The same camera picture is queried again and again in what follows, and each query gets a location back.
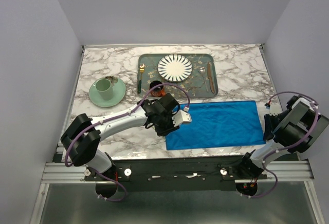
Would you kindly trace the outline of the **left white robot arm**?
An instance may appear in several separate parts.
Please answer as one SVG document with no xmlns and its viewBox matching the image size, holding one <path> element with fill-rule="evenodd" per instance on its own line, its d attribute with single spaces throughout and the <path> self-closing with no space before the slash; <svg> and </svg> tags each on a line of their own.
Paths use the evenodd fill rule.
<svg viewBox="0 0 329 224">
<path fill-rule="evenodd" d="M 166 94 L 156 100 L 141 100 L 137 105 L 114 115 L 90 118 L 83 113 L 75 117 L 61 137 L 66 149 L 66 167 L 87 165 L 96 171 L 102 180 L 109 180 L 114 174 L 111 157 L 98 149 L 101 141 L 124 130 L 143 126 L 155 127 L 158 136 L 166 136 L 179 129 L 173 123 L 173 116 L 180 110 L 180 104 Z"/>
</svg>

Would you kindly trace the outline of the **blue cloth napkin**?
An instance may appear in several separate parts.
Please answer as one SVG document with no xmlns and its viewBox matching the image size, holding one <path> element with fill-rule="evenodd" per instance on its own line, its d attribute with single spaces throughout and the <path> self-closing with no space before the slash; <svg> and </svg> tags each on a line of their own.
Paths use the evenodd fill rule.
<svg viewBox="0 0 329 224">
<path fill-rule="evenodd" d="M 167 150 L 265 144 L 255 101 L 190 104 L 192 122 L 166 136 Z"/>
</svg>

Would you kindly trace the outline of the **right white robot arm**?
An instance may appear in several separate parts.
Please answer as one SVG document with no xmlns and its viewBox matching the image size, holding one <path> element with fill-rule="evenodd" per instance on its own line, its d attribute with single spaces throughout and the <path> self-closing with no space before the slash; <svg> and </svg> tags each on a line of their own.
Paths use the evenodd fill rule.
<svg viewBox="0 0 329 224">
<path fill-rule="evenodd" d="M 294 95 L 284 112 L 266 114 L 264 121 L 266 144 L 241 159 L 236 166 L 241 178 L 257 178 L 264 167 L 281 156 L 307 151 L 328 127 L 328 117 L 320 114 L 318 103 L 304 95 Z"/>
</svg>

